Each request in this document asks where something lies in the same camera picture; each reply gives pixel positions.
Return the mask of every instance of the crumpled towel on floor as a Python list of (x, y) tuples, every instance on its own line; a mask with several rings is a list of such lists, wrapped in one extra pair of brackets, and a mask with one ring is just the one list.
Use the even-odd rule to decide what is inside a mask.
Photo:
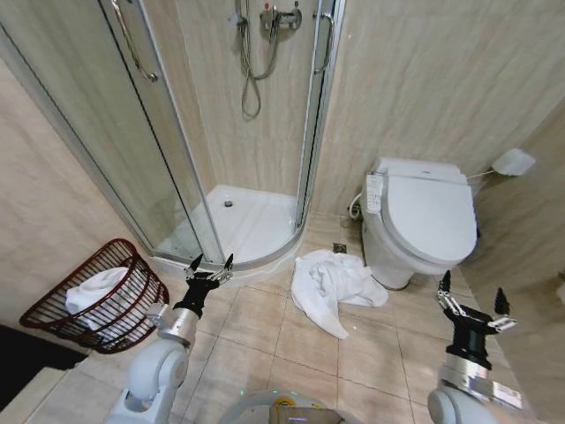
[(337, 338), (349, 335), (339, 322), (337, 302), (380, 307), (388, 299), (386, 289), (373, 279), (361, 258), (329, 250), (296, 259), (291, 293), (308, 318)]

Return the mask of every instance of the white towel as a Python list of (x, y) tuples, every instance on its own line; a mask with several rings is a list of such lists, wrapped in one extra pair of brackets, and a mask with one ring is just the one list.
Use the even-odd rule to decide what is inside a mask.
[[(91, 276), (81, 285), (67, 290), (67, 298), (64, 303), (67, 311), (71, 314), (77, 314), (92, 306), (110, 293), (116, 287), (116, 284), (124, 278), (127, 271), (128, 268), (125, 267), (107, 269)], [(97, 330), (100, 328), (100, 325), (84, 316), (80, 316), (79, 319), (88, 325), (90, 329)]]
[(373, 279), (361, 258), (329, 250), (316, 250), (296, 259), (291, 293), (298, 308), (338, 338), (349, 333), (339, 322), (337, 302), (380, 307), (388, 299), (387, 291)]

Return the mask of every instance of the red wire basket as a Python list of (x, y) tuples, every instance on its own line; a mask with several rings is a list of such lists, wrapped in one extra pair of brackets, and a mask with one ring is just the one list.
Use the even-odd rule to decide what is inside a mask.
[[(69, 289), (116, 267), (125, 267), (127, 272), (106, 296), (76, 314), (66, 310)], [(167, 287), (131, 242), (115, 238), (30, 307), (19, 323), (44, 329), (99, 353), (116, 353), (141, 342), (154, 330), (145, 316), (153, 303), (169, 303)]]

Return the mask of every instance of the toilet seat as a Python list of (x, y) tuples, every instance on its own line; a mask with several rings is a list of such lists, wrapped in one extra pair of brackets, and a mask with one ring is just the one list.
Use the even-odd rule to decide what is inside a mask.
[(471, 253), (477, 231), (468, 185), (388, 176), (383, 188), (382, 222), (405, 250), (440, 265), (458, 263)]

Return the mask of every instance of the toilet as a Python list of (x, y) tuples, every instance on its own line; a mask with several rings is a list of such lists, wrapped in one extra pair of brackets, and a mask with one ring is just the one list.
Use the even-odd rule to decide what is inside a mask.
[(477, 242), (471, 188), (453, 164), (380, 158), (360, 198), (365, 261), (391, 290), (415, 273), (441, 276)]

